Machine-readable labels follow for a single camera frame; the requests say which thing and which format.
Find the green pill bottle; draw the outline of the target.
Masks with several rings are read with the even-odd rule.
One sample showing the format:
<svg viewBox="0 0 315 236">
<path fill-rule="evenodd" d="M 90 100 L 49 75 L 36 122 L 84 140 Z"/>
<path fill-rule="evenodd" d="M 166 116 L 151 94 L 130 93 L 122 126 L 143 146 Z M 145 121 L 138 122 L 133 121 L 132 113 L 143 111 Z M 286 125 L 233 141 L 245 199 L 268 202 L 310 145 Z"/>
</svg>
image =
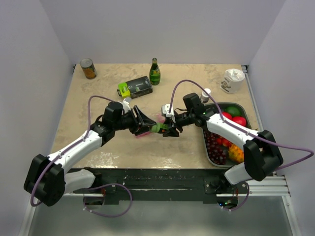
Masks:
<svg viewBox="0 0 315 236">
<path fill-rule="evenodd" d="M 158 133 L 158 134 L 165 134 L 168 131 L 169 127 L 167 124 L 157 122 L 150 128 L 150 132 Z"/>
</svg>

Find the pink weekly pill organizer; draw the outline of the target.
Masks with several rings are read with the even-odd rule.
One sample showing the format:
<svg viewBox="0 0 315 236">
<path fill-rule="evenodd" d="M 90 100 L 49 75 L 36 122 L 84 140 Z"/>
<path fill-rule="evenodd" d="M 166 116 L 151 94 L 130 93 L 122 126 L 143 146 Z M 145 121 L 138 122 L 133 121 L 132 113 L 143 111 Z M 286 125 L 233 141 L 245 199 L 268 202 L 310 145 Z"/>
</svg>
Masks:
<svg viewBox="0 0 315 236">
<path fill-rule="evenodd" d="M 156 113 L 155 114 L 155 121 L 163 123 L 165 121 L 165 117 L 163 117 L 161 114 Z M 142 134 L 135 136 L 135 137 L 136 138 L 142 138 L 142 137 L 150 135 L 150 134 L 151 134 L 151 132 L 148 131 L 148 132 L 142 133 Z"/>
</svg>

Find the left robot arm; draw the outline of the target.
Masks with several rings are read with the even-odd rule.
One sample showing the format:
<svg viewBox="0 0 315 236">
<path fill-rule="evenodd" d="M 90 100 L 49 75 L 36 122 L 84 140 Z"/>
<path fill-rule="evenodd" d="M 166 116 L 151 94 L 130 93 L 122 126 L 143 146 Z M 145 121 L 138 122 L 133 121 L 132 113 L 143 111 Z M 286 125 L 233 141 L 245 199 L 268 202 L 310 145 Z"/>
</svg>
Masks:
<svg viewBox="0 0 315 236">
<path fill-rule="evenodd" d="M 78 161 L 104 146 L 116 131 L 128 129 L 138 136 L 150 130 L 156 122 L 137 106 L 130 108 L 126 102 L 110 102 L 94 123 L 89 123 L 83 135 L 71 144 L 48 156 L 38 154 L 32 161 L 24 183 L 24 190 L 47 206 L 54 205 L 66 189 L 65 175 Z"/>
</svg>

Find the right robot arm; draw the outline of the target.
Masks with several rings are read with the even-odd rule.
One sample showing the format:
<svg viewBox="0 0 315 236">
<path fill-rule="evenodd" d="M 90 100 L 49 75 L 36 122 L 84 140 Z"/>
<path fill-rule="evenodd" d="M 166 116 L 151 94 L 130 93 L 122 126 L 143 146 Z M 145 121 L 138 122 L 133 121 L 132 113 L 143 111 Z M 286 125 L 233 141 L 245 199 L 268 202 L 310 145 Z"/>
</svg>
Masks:
<svg viewBox="0 0 315 236">
<path fill-rule="evenodd" d="M 169 127 L 165 137 L 178 137 L 184 126 L 194 124 L 226 138 L 244 153 L 244 162 L 229 168 L 219 181 L 222 192 L 231 193 L 238 183 L 249 179 L 262 181 L 283 164 L 271 132 L 251 130 L 222 117 L 218 105 L 202 104 L 196 93 L 184 96 L 183 101 L 186 112 L 181 114 L 176 113 L 170 104 L 162 106 L 161 113 Z"/>
</svg>

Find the black green razor box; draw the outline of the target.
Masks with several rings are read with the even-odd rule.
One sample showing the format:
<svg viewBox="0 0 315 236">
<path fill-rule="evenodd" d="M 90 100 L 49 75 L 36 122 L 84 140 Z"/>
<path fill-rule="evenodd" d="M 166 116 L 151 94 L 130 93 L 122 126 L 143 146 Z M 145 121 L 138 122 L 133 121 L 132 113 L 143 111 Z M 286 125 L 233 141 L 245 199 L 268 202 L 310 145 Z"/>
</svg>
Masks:
<svg viewBox="0 0 315 236">
<path fill-rule="evenodd" d="M 117 93 L 122 98 L 135 99 L 153 92 L 152 84 L 147 76 L 118 84 Z"/>
</svg>

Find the white supplement bottle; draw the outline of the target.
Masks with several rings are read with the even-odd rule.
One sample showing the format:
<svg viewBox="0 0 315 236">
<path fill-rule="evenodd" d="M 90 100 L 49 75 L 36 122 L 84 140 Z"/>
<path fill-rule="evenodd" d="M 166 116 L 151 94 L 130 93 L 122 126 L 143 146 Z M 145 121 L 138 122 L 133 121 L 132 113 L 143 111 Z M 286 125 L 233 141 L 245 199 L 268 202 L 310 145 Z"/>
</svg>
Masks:
<svg viewBox="0 0 315 236">
<path fill-rule="evenodd" d="M 205 88 L 204 91 L 202 91 L 200 100 L 202 103 L 207 103 L 209 101 L 209 96 L 211 94 L 211 90 L 209 88 Z"/>
</svg>

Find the green glass bottle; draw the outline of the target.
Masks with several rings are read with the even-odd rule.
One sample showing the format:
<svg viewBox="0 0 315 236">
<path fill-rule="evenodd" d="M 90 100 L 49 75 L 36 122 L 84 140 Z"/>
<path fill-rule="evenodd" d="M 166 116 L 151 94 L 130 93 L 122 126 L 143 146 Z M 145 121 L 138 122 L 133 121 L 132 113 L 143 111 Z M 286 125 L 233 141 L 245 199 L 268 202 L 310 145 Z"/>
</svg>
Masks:
<svg viewBox="0 0 315 236">
<path fill-rule="evenodd" d="M 152 65 L 149 71 L 149 79 L 152 85 L 158 85 L 160 83 L 160 69 L 157 58 L 152 59 Z"/>
</svg>

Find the dark red grapes bunch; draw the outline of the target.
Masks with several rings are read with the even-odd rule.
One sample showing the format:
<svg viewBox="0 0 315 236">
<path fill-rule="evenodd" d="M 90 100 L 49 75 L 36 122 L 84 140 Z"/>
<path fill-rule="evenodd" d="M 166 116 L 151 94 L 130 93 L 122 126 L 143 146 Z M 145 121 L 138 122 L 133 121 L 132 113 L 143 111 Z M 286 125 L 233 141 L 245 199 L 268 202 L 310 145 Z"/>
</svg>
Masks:
<svg viewBox="0 0 315 236">
<path fill-rule="evenodd" d="M 203 131 L 203 135 L 209 160 L 216 165 L 225 165 L 228 153 L 222 137 L 210 131 Z"/>
</svg>

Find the green apple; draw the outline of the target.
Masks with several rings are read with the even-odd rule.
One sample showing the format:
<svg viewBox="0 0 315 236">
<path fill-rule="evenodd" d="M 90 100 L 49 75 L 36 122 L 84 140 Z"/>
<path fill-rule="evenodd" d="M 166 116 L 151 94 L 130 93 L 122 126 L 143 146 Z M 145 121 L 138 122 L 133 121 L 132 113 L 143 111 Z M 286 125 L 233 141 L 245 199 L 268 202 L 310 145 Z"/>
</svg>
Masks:
<svg viewBox="0 0 315 236">
<path fill-rule="evenodd" d="M 229 113 L 232 117 L 240 117 L 241 111 L 235 106 L 229 106 L 225 109 L 225 112 Z"/>
</svg>

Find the yellow dragon fruit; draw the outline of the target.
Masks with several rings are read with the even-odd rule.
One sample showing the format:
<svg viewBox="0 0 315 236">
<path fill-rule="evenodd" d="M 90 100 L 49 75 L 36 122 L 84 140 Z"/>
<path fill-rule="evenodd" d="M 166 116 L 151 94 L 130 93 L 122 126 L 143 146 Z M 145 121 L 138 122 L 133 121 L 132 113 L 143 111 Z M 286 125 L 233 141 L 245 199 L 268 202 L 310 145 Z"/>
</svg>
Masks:
<svg viewBox="0 0 315 236">
<path fill-rule="evenodd" d="M 229 159 L 236 163 L 244 162 L 244 152 L 235 144 L 231 144 L 228 149 Z"/>
</svg>

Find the grey fruit tray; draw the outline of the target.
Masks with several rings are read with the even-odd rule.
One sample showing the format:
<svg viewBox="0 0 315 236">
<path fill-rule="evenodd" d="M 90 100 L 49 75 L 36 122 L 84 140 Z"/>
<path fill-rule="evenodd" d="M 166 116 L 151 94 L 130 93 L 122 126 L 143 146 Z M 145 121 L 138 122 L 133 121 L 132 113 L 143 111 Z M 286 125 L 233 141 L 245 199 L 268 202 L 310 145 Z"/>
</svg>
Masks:
<svg viewBox="0 0 315 236">
<path fill-rule="evenodd" d="M 240 111 L 241 116 L 244 117 L 245 120 L 247 121 L 246 128 L 256 130 L 256 131 L 260 130 L 257 119 L 250 118 L 249 113 L 247 113 L 247 111 L 249 110 L 244 109 L 244 107 L 241 106 L 240 104 L 232 103 L 232 102 L 219 102 L 218 105 L 221 108 L 222 112 L 225 111 L 228 107 L 237 108 Z M 206 149 L 207 158 L 212 165 L 219 168 L 230 168 L 238 164 L 236 161 L 231 160 L 229 158 L 228 148 L 223 145 L 220 145 L 219 147 L 220 147 L 220 150 L 225 153 L 225 158 L 223 160 L 215 159 L 211 155 L 210 150 L 208 149 L 208 143 L 210 143 L 210 138 L 208 138 L 208 136 L 210 136 L 210 132 L 208 131 L 206 134 L 206 132 L 203 131 L 203 133 L 204 133 L 204 144 L 205 144 L 204 146 Z"/>
</svg>

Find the white paper bag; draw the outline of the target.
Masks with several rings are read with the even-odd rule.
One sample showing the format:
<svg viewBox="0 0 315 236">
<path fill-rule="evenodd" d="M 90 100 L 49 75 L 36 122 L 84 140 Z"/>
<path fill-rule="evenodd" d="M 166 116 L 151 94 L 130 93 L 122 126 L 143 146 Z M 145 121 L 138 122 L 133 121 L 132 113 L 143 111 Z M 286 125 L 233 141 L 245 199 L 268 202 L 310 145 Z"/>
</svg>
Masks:
<svg viewBox="0 0 315 236">
<path fill-rule="evenodd" d="M 220 89 L 227 94 L 234 94 L 240 90 L 244 79 L 245 74 L 242 70 L 228 69 L 220 83 Z"/>
</svg>

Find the orange labelled tin can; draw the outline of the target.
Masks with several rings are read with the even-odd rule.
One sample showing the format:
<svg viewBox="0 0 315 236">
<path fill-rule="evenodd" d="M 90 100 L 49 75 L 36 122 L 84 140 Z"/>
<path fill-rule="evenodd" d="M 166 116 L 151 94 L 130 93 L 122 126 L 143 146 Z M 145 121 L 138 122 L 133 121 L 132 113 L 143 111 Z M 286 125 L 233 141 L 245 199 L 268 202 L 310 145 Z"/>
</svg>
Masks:
<svg viewBox="0 0 315 236">
<path fill-rule="evenodd" d="M 80 61 L 80 66 L 87 79 L 94 79 L 97 76 L 95 66 L 90 58 L 82 59 Z"/>
</svg>

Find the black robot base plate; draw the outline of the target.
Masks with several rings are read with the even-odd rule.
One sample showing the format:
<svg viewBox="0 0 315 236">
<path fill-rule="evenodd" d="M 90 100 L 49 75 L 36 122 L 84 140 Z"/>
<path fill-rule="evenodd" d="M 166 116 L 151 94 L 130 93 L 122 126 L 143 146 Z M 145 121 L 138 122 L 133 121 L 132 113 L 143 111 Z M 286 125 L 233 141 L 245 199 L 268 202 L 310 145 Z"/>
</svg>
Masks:
<svg viewBox="0 0 315 236">
<path fill-rule="evenodd" d="M 227 186 L 222 169 L 105 169 L 93 168 L 96 182 L 89 190 L 76 194 L 105 193 L 105 204 L 119 201 L 197 201 L 216 204 L 219 195 L 224 200 L 246 194 L 246 183 Z M 104 191 L 97 187 L 105 186 Z"/>
</svg>

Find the aluminium frame rail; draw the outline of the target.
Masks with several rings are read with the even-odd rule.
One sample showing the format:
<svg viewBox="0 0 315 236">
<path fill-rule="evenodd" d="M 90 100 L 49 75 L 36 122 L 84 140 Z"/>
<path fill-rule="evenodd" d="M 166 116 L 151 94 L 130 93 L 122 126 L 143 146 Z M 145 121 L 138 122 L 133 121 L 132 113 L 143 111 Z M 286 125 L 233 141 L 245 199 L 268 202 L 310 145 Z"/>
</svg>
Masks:
<svg viewBox="0 0 315 236">
<path fill-rule="evenodd" d="M 252 107 L 253 107 L 256 122 L 258 125 L 258 127 L 254 129 L 258 131 L 262 131 L 263 126 L 262 126 L 261 118 L 260 118 L 256 101 L 253 95 L 253 90 L 249 81 L 248 66 L 242 65 L 241 68 L 245 74 L 246 85 L 249 91 Z M 249 191 L 250 196 L 290 196 L 290 191 L 289 191 L 285 177 L 277 176 L 276 172 L 272 172 L 271 176 L 267 177 L 261 182 L 257 182 L 255 180 L 249 181 L 249 186 L 250 186 L 250 191 Z"/>
</svg>

